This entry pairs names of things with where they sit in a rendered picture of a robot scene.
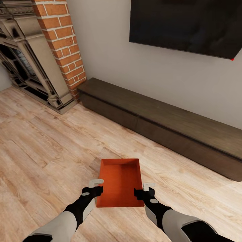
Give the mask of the storage box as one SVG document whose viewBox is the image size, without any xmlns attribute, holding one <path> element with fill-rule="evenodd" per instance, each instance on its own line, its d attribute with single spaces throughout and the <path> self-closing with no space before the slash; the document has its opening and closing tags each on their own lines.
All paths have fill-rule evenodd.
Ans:
<svg viewBox="0 0 242 242">
<path fill-rule="evenodd" d="M 103 179 L 103 193 L 97 197 L 96 207 L 145 207 L 134 196 L 134 188 L 142 190 L 139 159 L 101 159 L 99 179 Z"/>
</svg>

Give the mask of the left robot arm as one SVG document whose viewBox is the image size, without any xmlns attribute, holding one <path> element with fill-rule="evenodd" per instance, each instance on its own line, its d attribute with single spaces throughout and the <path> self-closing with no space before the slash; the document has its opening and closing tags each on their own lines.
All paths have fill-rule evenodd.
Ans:
<svg viewBox="0 0 242 242">
<path fill-rule="evenodd" d="M 102 184 L 103 179 L 89 180 L 89 187 L 83 188 L 80 198 L 55 219 L 33 231 L 22 242 L 70 242 L 78 226 L 83 223 L 94 208 L 94 197 L 101 196 L 102 187 L 94 184 Z"/>
</svg>

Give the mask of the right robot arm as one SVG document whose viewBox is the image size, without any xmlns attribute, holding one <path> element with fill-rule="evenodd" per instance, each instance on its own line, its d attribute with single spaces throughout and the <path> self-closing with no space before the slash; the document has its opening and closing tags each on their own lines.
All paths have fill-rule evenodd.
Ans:
<svg viewBox="0 0 242 242">
<path fill-rule="evenodd" d="M 235 242 L 219 235 L 212 226 L 195 216 L 185 215 L 170 206 L 165 206 L 155 198 L 156 182 L 142 184 L 142 190 L 134 188 L 137 200 L 143 200 L 147 217 L 172 242 Z"/>
</svg>

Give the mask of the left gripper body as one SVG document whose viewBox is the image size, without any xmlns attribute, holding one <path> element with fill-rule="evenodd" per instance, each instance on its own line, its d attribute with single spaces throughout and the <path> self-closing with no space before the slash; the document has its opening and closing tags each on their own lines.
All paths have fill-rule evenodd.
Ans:
<svg viewBox="0 0 242 242">
<path fill-rule="evenodd" d="M 94 188 L 84 187 L 83 192 L 85 192 L 85 191 L 93 191 L 95 197 L 101 196 L 101 187 L 99 187 L 99 186 L 94 187 Z"/>
</svg>

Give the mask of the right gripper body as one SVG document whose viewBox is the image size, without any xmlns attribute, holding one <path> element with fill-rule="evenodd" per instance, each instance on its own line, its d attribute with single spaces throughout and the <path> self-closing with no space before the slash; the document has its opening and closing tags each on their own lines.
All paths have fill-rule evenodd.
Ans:
<svg viewBox="0 0 242 242">
<path fill-rule="evenodd" d="M 146 195 L 155 196 L 155 193 L 154 193 L 154 189 L 149 188 L 149 191 L 137 190 L 136 195 L 137 195 L 137 200 L 144 201 L 144 198 L 146 197 Z"/>
</svg>

